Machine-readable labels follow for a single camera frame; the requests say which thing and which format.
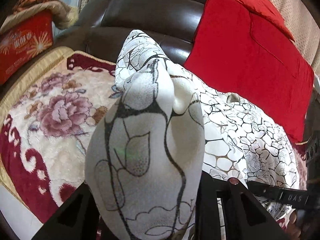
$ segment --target cardboard box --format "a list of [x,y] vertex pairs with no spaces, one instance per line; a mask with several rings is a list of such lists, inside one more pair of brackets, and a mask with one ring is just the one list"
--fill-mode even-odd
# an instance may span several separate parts
[[44,10],[0,36],[0,84],[53,44],[52,17]]

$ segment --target black and white fabric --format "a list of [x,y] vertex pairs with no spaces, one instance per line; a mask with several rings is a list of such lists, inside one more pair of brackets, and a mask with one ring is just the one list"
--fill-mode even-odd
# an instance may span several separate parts
[[[116,85],[124,93],[92,136],[85,180],[120,240],[190,239],[201,169],[243,184],[299,188],[283,128],[246,99],[171,62],[144,32],[125,40]],[[260,201],[275,219],[290,210]]]

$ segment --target orange-red cushion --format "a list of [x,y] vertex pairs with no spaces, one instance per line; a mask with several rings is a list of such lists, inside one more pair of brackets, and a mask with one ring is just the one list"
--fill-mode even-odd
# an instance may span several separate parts
[[284,25],[284,19],[270,0],[236,0],[248,11],[257,14],[276,26],[287,38],[294,41],[291,32]]

